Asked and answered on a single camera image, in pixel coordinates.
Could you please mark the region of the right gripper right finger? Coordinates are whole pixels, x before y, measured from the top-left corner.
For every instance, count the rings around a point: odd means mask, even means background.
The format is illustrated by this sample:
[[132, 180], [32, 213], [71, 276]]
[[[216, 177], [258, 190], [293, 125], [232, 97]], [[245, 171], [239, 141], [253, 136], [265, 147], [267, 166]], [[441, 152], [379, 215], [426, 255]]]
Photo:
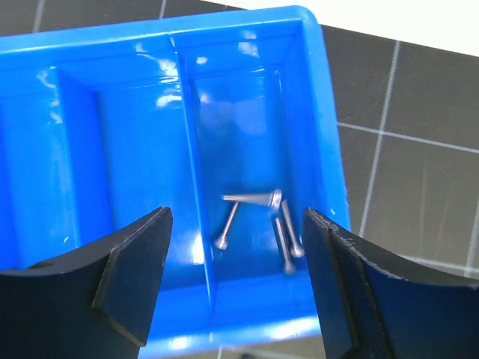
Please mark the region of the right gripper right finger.
[[478, 281], [406, 260], [314, 209], [303, 245], [328, 358], [476, 358]]

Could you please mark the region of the blue plastic compartment bin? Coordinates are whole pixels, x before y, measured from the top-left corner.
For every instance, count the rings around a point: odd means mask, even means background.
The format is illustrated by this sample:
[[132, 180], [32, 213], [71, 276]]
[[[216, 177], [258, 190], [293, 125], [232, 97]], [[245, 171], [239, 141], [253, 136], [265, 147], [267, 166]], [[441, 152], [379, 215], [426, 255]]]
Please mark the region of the blue plastic compartment bin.
[[1, 39], [1, 272], [73, 251], [160, 207], [173, 227], [137, 358], [317, 336], [305, 258], [283, 272], [281, 189], [348, 226], [323, 31], [302, 6]]

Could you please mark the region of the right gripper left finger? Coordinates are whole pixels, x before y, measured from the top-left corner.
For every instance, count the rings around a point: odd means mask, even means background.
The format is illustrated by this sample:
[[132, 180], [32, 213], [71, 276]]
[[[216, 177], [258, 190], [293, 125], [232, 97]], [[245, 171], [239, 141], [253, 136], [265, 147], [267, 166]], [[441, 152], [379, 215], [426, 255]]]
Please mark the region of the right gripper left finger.
[[3, 358], [136, 358], [147, 343], [173, 215], [1, 272]]

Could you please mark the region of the lone silver screw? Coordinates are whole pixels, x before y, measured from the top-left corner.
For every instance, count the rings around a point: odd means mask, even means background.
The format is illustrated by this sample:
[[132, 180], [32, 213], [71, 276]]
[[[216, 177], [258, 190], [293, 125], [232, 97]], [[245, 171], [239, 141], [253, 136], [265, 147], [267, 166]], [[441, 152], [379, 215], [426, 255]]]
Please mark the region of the lone silver screw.
[[281, 205], [282, 191], [275, 189], [267, 193], [254, 194], [223, 194], [222, 199], [239, 203], [250, 203], [259, 206], [267, 206], [277, 210]]

